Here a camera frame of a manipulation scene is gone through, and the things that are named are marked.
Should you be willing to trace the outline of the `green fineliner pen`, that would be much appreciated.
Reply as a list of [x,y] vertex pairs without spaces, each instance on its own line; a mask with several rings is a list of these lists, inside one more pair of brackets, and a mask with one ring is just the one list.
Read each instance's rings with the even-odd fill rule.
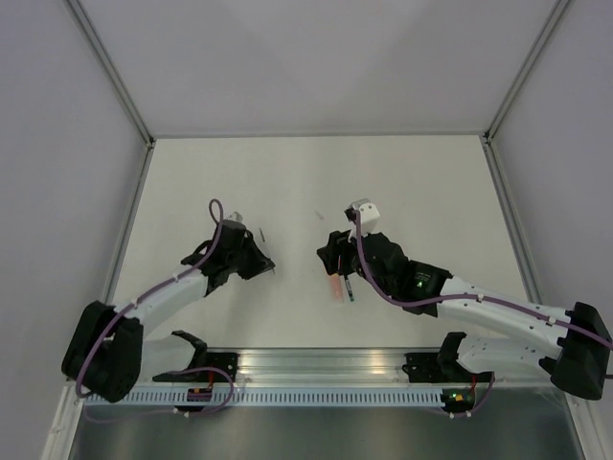
[[350,302],[354,302],[355,298],[354,298],[354,294],[353,294],[353,289],[352,289],[352,284],[351,281],[349,279],[348,275],[343,275],[343,280],[344,280],[344,284],[345,284],[345,288],[348,294],[348,298]]

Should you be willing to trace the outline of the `orange highlighter marker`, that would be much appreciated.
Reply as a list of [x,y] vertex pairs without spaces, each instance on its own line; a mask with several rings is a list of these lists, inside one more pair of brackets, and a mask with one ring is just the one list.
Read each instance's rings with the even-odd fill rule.
[[333,274],[329,276],[329,284],[331,289],[332,298],[335,303],[343,304],[344,303],[344,290],[343,290],[343,282],[341,278],[337,274]]

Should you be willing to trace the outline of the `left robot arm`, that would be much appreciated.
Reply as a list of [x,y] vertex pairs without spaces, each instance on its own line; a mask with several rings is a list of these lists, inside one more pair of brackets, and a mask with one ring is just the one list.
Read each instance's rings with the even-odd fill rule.
[[149,335],[182,309],[210,296],[233,275],[250,280],[274,262],[243,224],[226,219],[212,239],[184,257],[171,276],[118,305],[94,301],[79,319],[61,363],[76,394],[122,400],[140,379],[197,381],[207,376],[208,345],[183,330],[163,339]]

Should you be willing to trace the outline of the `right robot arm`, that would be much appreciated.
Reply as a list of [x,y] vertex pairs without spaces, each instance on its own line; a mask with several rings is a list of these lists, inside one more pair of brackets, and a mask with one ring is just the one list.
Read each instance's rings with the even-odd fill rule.
[[329,275],[356,274],[404,311],[465,321],[500,335],[487,344],[467,333],[449,333],[436,357],[445,379],[529,368],[575,397],[602,398],[612,337],[595,307],[577,302],[565,309],[503,298],[446,269],[409,259],[381,233],[357,239],[334,231],[316,254]]

